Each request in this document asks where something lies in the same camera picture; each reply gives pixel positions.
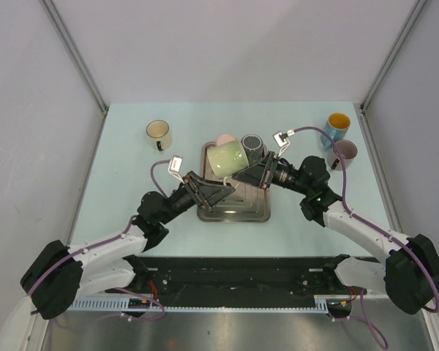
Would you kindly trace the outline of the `green mug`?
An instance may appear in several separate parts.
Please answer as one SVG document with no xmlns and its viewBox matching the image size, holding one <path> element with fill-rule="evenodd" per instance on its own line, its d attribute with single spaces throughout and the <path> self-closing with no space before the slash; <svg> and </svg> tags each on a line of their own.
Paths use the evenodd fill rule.
<svg viewBox="0 0 439 351">
<path fill-rule="evenodd" d="M 216 179 L 236 189 L 239 182 L 232 181 L 232 175 L 249 167 L 249 160 L 241 142 L 234 140 L 214 146 L 207 150 L 206 156 Z"/>
</svg>

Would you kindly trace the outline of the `cream mug black handle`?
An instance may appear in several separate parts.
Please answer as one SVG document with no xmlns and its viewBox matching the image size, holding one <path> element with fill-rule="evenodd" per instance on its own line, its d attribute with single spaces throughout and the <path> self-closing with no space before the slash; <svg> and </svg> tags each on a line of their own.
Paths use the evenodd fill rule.
<svg viewBox="0 0 439 351">
<path fill-rule="evenodd" d="M 166 121 L 155 120 L 150 122 L 146 127 L 146 134 L 153 147 L 158 151 L 165 151 L 172 145 L 171 128 Z"/>
</svg>

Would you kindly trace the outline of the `purple mug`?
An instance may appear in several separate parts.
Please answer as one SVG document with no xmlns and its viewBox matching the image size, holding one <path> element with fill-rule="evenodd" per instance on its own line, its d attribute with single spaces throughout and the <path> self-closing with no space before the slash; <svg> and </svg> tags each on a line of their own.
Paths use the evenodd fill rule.
<svg viewBox="0 0 439 351">
<path fill-rule="evenodd" d="M 342 171 L 342 162 L 345 164 L 345 169 L 357 157 L 358 148 L 355 143 L 349 140 L 338 140 L 336 146 L 329 149 L 327 155 L 327 163 L 331 170 Z"/>
</svg>

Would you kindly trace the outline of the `blue butterfly mug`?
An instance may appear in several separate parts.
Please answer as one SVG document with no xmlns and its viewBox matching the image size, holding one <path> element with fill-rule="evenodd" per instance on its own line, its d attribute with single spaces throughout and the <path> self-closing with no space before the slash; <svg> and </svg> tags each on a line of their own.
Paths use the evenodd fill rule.
<svg viewBox="0 0 439 351">
<path fill-rule="evenodd" d="M 333 113 L 327 119 L 323 131 L 331 137 L 333 141 L 342 140 L 351 125 L 350 118 L 343 113 Z"/>
</svg>

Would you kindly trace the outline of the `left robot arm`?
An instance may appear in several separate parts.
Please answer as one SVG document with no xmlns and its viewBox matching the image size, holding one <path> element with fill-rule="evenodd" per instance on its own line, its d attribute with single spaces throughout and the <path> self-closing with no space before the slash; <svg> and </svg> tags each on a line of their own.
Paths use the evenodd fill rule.
<svg viewBox="0 0 439 351">
<path fill-rule="evenodd" d="M 169 197 L 156 191 L 146 193 L 120 232 L 76 246 L 60 240 L 47 244 L 20 285 L 45 320 L 63 314 L 79 297 L 125 287 L 139 292 L 146 286 L 147 275 L 133 267 L 128 257 L 159 245 L 169 233 L 165 225 L 191 207 L 210 209 L 234 191 L 225 181 L 189 172 Z"/>
</svg>

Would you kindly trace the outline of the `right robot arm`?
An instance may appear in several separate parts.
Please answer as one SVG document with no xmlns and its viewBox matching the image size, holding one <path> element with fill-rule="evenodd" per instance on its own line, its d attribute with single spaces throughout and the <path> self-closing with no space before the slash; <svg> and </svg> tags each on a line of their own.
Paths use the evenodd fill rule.
<svg viewBox="0 0 439 351">
<path fill-rule="evenodd" d="M 425 235 L 409 237 L 378 227 L 350 209 L 344 195 L 334 193 L 324 159 L 308 156 L 299 168 L 281 164 L 273 152 L 256 165 L 233 174 L 233 179 L 260 189 L 272 184 L 304 196 L 301 211 L 309 221 L 335 230 L 377 259 L 368 263 L 351 257 L 342 259 L 323 275 L 323 286 L 340 293 L 348 285 L 386 293 L 407 314 L 439 312 L 439 256 Z"/>
</svg>

